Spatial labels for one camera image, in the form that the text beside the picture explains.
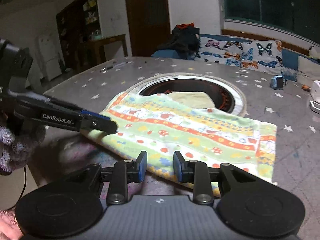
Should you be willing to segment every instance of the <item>black butterfly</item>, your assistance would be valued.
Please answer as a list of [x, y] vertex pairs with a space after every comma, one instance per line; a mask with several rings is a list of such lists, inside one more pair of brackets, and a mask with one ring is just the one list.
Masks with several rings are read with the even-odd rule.
[[232, 45], [236, 45], [239, 49], [243, 50], [242, 44], [241, 42], [237, 42], [237, 41], [228, 41], [223, 47], [224, 48], [229, 48]]
[[272, 43], [268, 43], [268, 45], [264, 48], [260, 43], [257, 42], [257, 47], [259, 49], [259, 56], [262, 56], [264, 52], [267, 52], [269, 56], [272, 56]]
[[276, 56], [276, 59], [279, 61], [279, 63], [280, 63], [280, 67], [283, 67], [283, 61], [282, 61], [282, 58], [280, 58], [279, 56]]

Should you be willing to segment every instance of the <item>table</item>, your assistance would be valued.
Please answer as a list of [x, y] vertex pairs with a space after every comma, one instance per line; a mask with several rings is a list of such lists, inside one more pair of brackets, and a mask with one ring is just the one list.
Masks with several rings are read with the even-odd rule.
[[[121, 65], [100, 71], [115, 64]], [[316, 239], [320, 216], [320, 115], [310, 110], [310, 95], [300, 88], [300, 84], [288, 81], [283, 91], [275, 91], [269, 87], [272, 76], [266, 73], [209, 62], [127, 57], [84, 71], [50, 89], [47, 94], [100, 112], [115, 95], [140, 80], [173, 72], [215, 76], [235, 84], [246, 96], [245, 117], [277, 125], [273, 181], [303, 201], [306, 217], [300, 237]], [[113, 165], [116, 160], [120, 160], [117, 155], [101, 149], [78, 133], [50, 127], [29, 167], [36, 182], [44, 184], [89, 163], [100, 162], [105, 167]], [[101, 197], [105, 197], [106, 187]], [[129, 193], [192, 194], [186, 188], [150, 174], [142, 185], [130, 184]]]
[[122, 42], [122, 48], [124, 52], [124, 56], [128, 56], [128, 50], [127, 50], [127, 43], [125, 41], [125, 34], [117, 35], [117, 36], [110, 36], [110, 37], [102, 37], [99, 40], [93, 40], [93, 41], [86, 41], [84, 43], [80, 44], [79, 50], [91, 50], [94, 55], [93, 59], [93, 65], [99, 65], [106, 61], [106, 56], [104, 53], [104, 45], [121, 41]]

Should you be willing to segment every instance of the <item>metal screw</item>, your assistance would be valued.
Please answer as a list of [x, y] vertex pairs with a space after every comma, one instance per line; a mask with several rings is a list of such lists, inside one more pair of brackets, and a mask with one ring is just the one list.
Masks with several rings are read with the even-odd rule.
[[196, 197], [196, 200], [200, 203], [208, 203], [212, 201], [212, 197], [207, 194], [200, 194]]
[[115, 194], [112, 194], [108, 199], [112, 202], [119, 203], [124, 200], [124, 196], [122, 196], [121, 194], [115, 193]]

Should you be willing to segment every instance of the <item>wooden door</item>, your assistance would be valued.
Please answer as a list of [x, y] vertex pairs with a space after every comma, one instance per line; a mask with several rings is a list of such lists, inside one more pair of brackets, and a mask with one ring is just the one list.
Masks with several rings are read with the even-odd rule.
[[168, 0], [126, 0], [133, 56], [151, 56], [170, 36]]

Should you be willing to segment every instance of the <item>phone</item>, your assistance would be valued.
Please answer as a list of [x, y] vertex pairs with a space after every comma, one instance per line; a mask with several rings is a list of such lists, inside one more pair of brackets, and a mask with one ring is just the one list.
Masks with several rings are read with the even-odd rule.
[[312, 111], [316, 112], [317, 114], [320, 114], [320, 104], [317, 102], [310, 100], [310, 108]]

